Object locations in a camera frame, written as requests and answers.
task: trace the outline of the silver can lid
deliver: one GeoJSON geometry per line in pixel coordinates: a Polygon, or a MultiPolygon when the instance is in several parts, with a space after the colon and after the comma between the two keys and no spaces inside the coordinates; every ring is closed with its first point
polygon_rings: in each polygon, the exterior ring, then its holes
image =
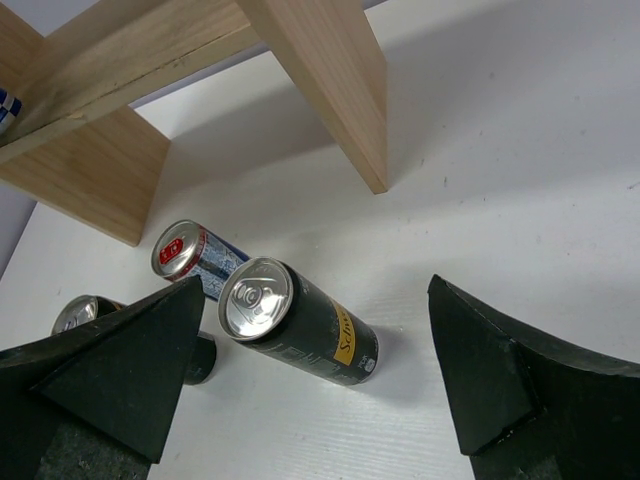
{"type": "Polygon", "coordinates": [[[151,268],[163,278],[177,280],[197,262],[204,247],[204,230],[191,220],[167,228],[151,253],[151,268]]]}
{"type": "Polygon", "coordinates": [[[237,341],[273,330],[289,311],[293,282],[285,266],[269,257],[248,260],[231,274],[218,301],[222,329],[237,341]]]}
{"type": "Polygon", "coordinates": [[[62,309],[53,324],[51,335],[66,332],[96,319],[98,315],[98,299],[92,295],[82,295],[71,300],[62,309]]]}

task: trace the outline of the can rim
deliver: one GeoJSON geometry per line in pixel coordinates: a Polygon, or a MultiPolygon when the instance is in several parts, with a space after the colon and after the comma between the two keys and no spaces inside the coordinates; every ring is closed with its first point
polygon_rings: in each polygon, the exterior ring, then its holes
{"type": "Polygon", "coordinates": [[[196,248],[194,250],[194,252],[192,253],[191,257],[186,261],[185,265],[182,268],[180,268],[177,272],[175,272],[175,273],[165,273],[165,272],[162,271],[162,268],[160,267],[160,261],[158,259],[159,258],[158,255],[160,253],[160,250],[166,246],[164,244],[166,243],[166,237],[169,234],[169,232],[171,232],[176,227],[178,227],[180,225],[183,225],[183,224],[184,225],[193,225],[193,226],[197,227],[198,231],[199,231],[199,235],[200,236],[202,235],[203,227],[198,222],[194,222],[193,220],[189,220],[187,218],[182,219],[182,220],[178,220],[177,222],[174,222],[171,225],[169,225],[164,230],[164,232],[162,232],[160,234],[160,236],[158,237],[158,240],[156,241],[156,244],[153,247],[153,250],[151,251],[151,269],[159,277],[162,277],[162,278],[170,280],[170,281],[179,280],[180,278],[184,277],[187,273],[189,273],[189,271],[195,266],[195,264],[198,263],[198,259],[200,258],[200,255],[202,255],[202,249],[201,248],[196,248]]]}
{"type": "Polygon", "coordinates": [[[241,266],[239,266],[229,276],[229,278],[225,282],[224,287],[222,288],[222,292],[220,292],[220,298],[218,299],[218,321],[220,322],[220,326],[222,327],[222,330],[224,330],[224,333],[226,333],[233,340],[241,343],[250,342],[250,341],[262,338],[268,335],[269,333],[271,333],[282,322],[282,320],[287,315],[287,313],[289,313],[289,309],[291,308],[292,302],[293,302],[293,278],[291,277],[291,274],[289,273],[285,265],[282,262],[272,257],[253,257],[247,260],[241,266]],[[276,267],[282,272],[287,285],[286,303],[284,304],[284,308],[282,308],[281,312],[278,314],[278,316],[275,318],[275,320],[267,330],[259,333],[258,335],[244,337],[244,336],[237,335],[233,330],[231,330],[231,328],[229,328],[229,318],[227,316],[227,304],[228,304],[231,292],[235,287],[235,283],[238,277],[241,276],[250,267],[255,266],[255,264],[257,263],[267,263],[273,267],[276,267]]]}
{"type": "Polygon", "coordinates": [[[84,302],[85,306],[86,305],[92,305],[94,307],[94,312],[96,312],[96,314],[97,314],[97,312],[98,312],[98,298],[95,295],[80,295],[80,296],[74,298],[73,300],[71,300],[69,303],[67,303],[65,305],[65,307],[60,311],[60,313],[56,317],[56,321],[53,323],[53,327],[51,328],[51,335],[57,335],[59,333],[64,333],[66,331],[66,330],[59,330],[60,322],[63,319],[66,320],[67,317],[69,316],[69,313],[71,312],[71,310],[74,310],[75,308],[77,308],[77,306],[78,306],[78,304],[80,302],[84,302]]]}

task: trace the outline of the red pull tab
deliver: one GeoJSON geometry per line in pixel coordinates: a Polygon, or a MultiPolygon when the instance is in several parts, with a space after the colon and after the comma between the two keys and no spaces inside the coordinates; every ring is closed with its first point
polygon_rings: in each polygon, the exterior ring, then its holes
{"type": "Polygon", "coordinates": [[[160,250],[160,265],[166,265],[169,261],[182,251],[184,242],[181,238],[176,238],[166,247],[160,250]]]}

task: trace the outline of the yellow label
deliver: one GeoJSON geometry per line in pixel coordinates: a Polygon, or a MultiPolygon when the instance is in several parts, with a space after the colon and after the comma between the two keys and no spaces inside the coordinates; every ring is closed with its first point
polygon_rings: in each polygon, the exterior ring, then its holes
{"type": "Polygon", "coordinates": [[[331,303],[333,303],[333,307],[336,309],[338,322],[340,323],[340,338],[338,339],[338,348],[336,348],[336,353],[333,358],[349,366],[353,361],[353,354],[356,350],[356,331],[353,328],[353,322],[347,311],[333,300],[331,300],[331,303]]]}

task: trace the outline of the wooden plank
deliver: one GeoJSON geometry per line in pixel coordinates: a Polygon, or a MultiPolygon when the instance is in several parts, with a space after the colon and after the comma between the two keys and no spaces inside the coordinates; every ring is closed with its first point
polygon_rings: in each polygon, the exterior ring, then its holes
{"type": "Polygon", "coordinates": [[[15,94],[41,45],[42,36],[0,3],[0,87],[15,94]]]}
{"type": "Polygon", "coordinates": [[[170,141],[129,107],[0,165],[0,180],[129,245],[142,236],[170,141]]]}
{"type": "Polygon", "coordinates": [[[0,162],[259,41],[232,0],[101,0],[45,39],[0,162]]]}
{"type": "Polygon", "coordinates": [[[359,0],[237,0],[374,193],[387,190],[386,62],[359,0]]]}

